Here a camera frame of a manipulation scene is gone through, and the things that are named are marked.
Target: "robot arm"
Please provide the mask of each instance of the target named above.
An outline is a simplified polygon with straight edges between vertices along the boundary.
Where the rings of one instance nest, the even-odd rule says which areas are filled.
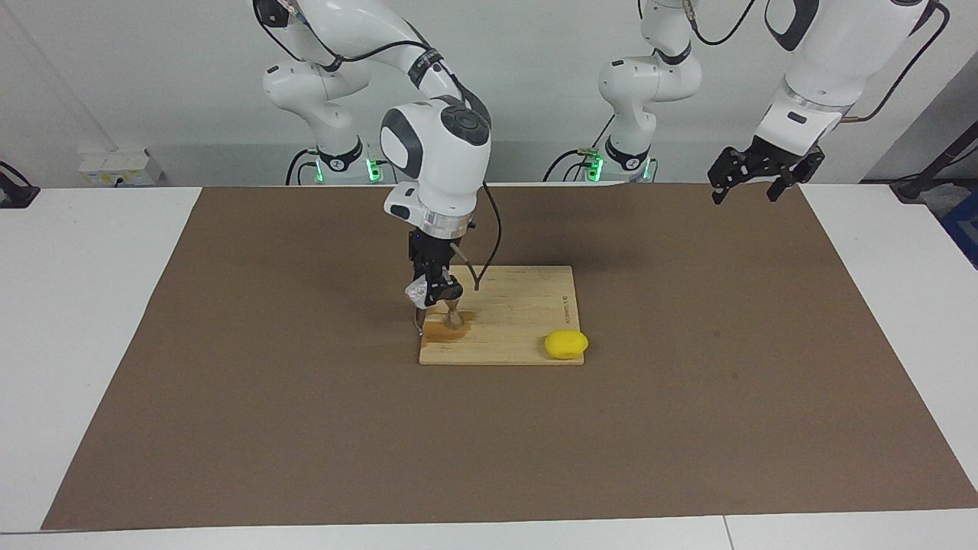
[[[604,149],[613,161],[611,171],[628,178],[643,170],[651,149],[656,120],[650,105],[692,97],[702,81],[683,0],[648,0],[642,36],[652,55],[611,62],[599,83],[601,96],[614,109]]]
[[[746,151],[726,148],[709,171],[714,202],[755,177],[776,176],[776,201],[825,158],[819,141],[838,126],[916,29],[928,0],[769,0],[765,20],[794,61]]]
[[[281,7],[277,19],[280,24],[282,19],[289,21],[290,42],[312,64],[289,75],[291,80],[302,80],[301,85],[292,86],[305,87],[305,93],[273,93],[273,100],[279,98],[277,104],[293,106],[304,102],[301,109],[290,110],[301,111],[317,140],[340,141],[333,137],[339,136],[335,131],[349,127],[342,121],[344,116],[336,114],[335,106],[323,100],[365,87],[369,77],[355,67],[366,60],[400,69],[428,98],[395,107],[383,119],[380,146],[384,156],[416,180],[397,186],[384,210],[416,227],[410,235],[416,280],[409,287],[409,296],[419,310],[441,300],[458,299],[463,289],[448,269],[471,223],[489,162],[491,130],[485,105],[462,85],[442,55],[380,0],[264,1]],[[325,79],[325,96],[311,84],[323,71],[333,77]],[[268,80],[274,81],[274,74]],[[302,101],[286,101],[291,96]],[[343,143],[352,141],[350,137],[343,136]],[[410,291],[418,286],[423,292],[414,296]]]

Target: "yellow lemon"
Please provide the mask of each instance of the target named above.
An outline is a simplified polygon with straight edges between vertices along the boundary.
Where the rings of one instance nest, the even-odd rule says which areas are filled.
[[[588,337],[581,331],[556,331],[544,341],[547,353],[554,359],[576,359],[587,351]]]

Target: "green light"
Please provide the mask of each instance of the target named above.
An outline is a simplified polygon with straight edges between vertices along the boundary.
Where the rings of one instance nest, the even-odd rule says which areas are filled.
[[[370,176],[371,183],[377,183],[383,180],[383,170],[375,160],[367,159],[367,174]]]
[[[595,182],[600,181],[602,170],[604,170],[604,159],[600,155],[594,155],[591,166],[588,168],[588,179]]]

